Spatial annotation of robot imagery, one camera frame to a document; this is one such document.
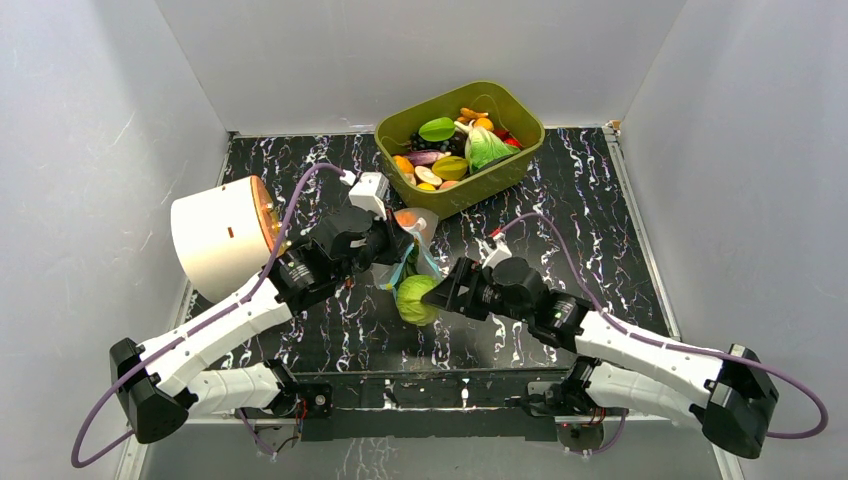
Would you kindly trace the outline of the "toy pineapple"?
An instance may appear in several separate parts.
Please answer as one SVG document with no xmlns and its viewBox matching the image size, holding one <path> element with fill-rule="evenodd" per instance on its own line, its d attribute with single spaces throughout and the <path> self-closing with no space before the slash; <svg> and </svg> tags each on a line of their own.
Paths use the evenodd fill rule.
<svg viewBox="0 0 848 480">
<path fill-rule="evenodd" d="M 394 218 L 397 223 L 407 232 L 407 233 L 418 233 L 418 221 L 420 220 L 420 216 L 408 211 L 407 209 L 398 210 L 394 214 Z M 418 263 L 420 260 L 420 240 L 417 237 L 413 237 L 413 247 L 410 253 L 406 256 L 403 267 L 400 270 L 399 280 L 404 281 L 406 278 L 414 275 L 419 275 L 420 270 L 418 267 Z"/>
</svg>

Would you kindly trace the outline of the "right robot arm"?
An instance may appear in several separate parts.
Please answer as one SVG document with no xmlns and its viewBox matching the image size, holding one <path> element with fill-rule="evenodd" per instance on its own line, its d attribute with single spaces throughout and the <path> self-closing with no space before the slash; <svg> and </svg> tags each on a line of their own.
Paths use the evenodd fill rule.
<svg viewBox="0 0 848 480">
<path fill-rule="evenodd" d="M 575 372 L 555 390 L 565 409 L 661 416 L 700 430 L 738 457 L 761 455 L 779 394 L 759 369 L 759 356 L 745 346 L 699 352 L 607 320 L 590 302 L 550 288 L 521 258 L 495 266 L 461 258 L 422 301 L 475 320 L 497 315 L 521 321 L 541 343 L 575 354 Z"/>
</svg>

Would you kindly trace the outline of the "green toy cabbage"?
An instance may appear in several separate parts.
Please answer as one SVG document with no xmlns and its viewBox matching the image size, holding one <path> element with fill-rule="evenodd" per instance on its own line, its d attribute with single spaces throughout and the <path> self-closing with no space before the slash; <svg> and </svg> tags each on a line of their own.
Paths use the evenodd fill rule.
<svg viewBox="0 0 848 480">
<path fill-rule="evenodd" d="M 438 318 L 438 310 L 423 302 L 423 296 L 438 285 L 439 281 L 428 275 L 412 275 L 404 279 L 396 290 L 395 302 L 398 313 L 405 322 L 424 327 Z"/>
</svg>

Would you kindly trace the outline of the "clear zip top bag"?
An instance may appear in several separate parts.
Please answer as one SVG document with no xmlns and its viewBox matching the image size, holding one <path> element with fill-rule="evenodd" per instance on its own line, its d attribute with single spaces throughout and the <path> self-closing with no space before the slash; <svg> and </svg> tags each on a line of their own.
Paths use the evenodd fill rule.
<svg viewBox="0 0 848 480">
<path fill-rule="evenodd" d="M 392 216 L 406 236 L 398 262 L 391 265 L 375 264 L 372 267 L 375 287 L 395 291 L 407 277 L 413 275 L 426 275 L 440 281 L 442 273 L 430 251 L 439 217 L 423 208 L 400 209 L 393 212 Z"/>
</svg>

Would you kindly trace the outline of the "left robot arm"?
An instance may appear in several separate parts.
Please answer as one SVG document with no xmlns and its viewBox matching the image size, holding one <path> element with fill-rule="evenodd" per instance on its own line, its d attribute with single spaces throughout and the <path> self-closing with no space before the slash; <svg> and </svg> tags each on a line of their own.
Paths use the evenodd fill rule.
<svg viewBox="0 0 848 480">
<path fill-rule="evenodd" d="M 268 276 L 255 275 L 206 312 L 144 342 L 109 350 L 117 398 L 141 444 L 160 441 L 192 416 L 241 408 L 294 411 L 297 387 L 278 364 L 214 370 L 237 345 L 323 303 L 375 265 L 399 264 L 415 244 L 414 221 L 374 218 L 358 208 L 321 220 L 286 242 Z"/>
</svg>

